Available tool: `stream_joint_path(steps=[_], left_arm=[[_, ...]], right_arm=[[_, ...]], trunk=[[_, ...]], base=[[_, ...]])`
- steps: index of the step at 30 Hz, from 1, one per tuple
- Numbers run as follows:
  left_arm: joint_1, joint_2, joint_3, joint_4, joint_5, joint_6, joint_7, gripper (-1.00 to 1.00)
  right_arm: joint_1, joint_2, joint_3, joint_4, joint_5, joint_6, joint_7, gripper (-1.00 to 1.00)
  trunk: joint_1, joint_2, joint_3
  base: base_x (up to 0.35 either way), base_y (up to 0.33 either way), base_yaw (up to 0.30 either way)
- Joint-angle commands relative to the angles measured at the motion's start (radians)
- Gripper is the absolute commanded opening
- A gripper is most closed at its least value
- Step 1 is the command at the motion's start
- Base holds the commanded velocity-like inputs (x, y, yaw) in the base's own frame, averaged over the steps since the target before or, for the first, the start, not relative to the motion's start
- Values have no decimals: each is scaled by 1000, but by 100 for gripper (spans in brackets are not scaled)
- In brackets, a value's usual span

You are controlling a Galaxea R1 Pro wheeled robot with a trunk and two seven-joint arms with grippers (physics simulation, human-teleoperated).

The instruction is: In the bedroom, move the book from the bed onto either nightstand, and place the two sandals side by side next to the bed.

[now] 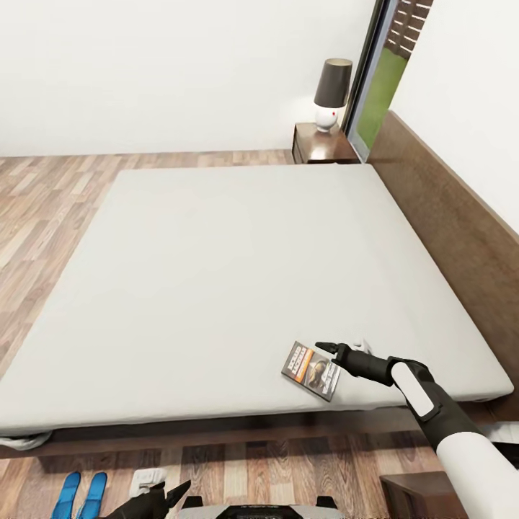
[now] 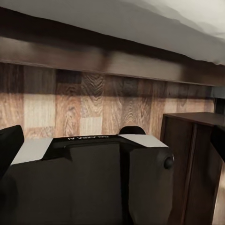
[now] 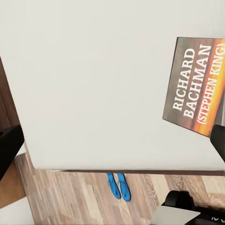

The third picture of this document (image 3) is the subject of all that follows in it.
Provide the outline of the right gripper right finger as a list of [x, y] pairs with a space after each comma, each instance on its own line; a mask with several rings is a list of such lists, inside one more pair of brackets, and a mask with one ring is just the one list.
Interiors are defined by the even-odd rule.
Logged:
[[214, 125], [211, 136], [210, 142], [221, 156], [221, 158], [225, 162], [225, 127], [221, 125]]

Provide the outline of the sandal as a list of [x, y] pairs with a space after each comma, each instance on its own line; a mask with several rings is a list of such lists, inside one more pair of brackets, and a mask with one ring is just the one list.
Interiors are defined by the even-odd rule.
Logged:
[[112, 193], [117, 199], [120, 199], [121, 198], [120, 191], [119, 191], [118, 185], [116, 185], [116, 182], [114, 180], [113, 173], [107, 173], [107, 176], [108, 176], [108, 182], [110, 184], [110, 189]]
[[120, 183], [120, 193], [122, 194], [123, 199], [128, 202], [131, 200], [131, 193], [126, 183], [124, 173], [118, 173], [117, 175], [119, 178], [118, 183]]

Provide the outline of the hardback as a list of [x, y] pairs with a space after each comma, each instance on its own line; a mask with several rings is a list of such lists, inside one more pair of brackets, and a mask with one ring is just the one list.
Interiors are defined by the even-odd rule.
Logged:
[[177, 38], [163, 120], [208, 138], [225, 127], [225, 39]]

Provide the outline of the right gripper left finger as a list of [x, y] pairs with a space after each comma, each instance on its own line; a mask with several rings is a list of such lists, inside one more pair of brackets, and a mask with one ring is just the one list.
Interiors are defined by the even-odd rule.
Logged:
[[0, 129], [0, 181], [24, 143], [22, 127]]

